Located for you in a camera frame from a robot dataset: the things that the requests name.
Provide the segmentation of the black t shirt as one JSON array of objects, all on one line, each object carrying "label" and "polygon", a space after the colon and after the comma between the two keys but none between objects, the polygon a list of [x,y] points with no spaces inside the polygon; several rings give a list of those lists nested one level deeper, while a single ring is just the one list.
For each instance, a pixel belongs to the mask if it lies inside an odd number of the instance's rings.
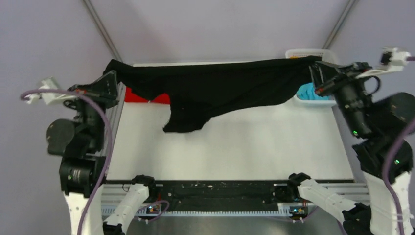
[{"label": "black t shirt", "polygon": [[118,82],[144,98],[168,94],[171,115],[163,131],[189,133],[219,115],[285,103],[300,86],[311,82],[309,66],[319,60],[307,56],[157,67],[134,67],[111,60],[105,72],[116,71]]}]

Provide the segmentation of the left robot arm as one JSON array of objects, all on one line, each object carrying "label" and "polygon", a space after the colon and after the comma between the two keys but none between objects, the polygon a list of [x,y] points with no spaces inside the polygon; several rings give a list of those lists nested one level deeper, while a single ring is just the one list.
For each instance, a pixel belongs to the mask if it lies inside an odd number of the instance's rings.
[{"label": "left robot arm", "polygon": [[155,180],[138,175],[115,211],[102,219],[101,195],[105,172],[109,165],[106,156],[98,156],[103,149],[108,121],[103,117],[107,109],[118,104],[118,82],[114,70],[93,83],[74,85],[71,97],[63,105],[77,112],[73,120],[57,119],[47,129],[47,151],[62,158],[59,176],[61,190],[68,205],[71,232],[74,235],[124,235],[135,214],[144,202],[157,196]]}]

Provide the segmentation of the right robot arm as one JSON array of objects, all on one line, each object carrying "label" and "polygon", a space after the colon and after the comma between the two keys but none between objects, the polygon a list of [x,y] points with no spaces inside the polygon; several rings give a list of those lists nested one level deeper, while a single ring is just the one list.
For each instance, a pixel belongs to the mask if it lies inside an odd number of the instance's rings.
[{"label": "right robot arm", "polygon": [[289,176],[287,196],[309,201],[333,216],[349,235],[412,235],[409,184],[413,150],[405,137],[415,131],[415,98],[406,92],[377,102],[365,82],[380,72],[367,63],[310,66],[319,96],[332,96],[351,134],[362,140],[353,146],[369,191],[369,204],[347,199],[304,173]]}]

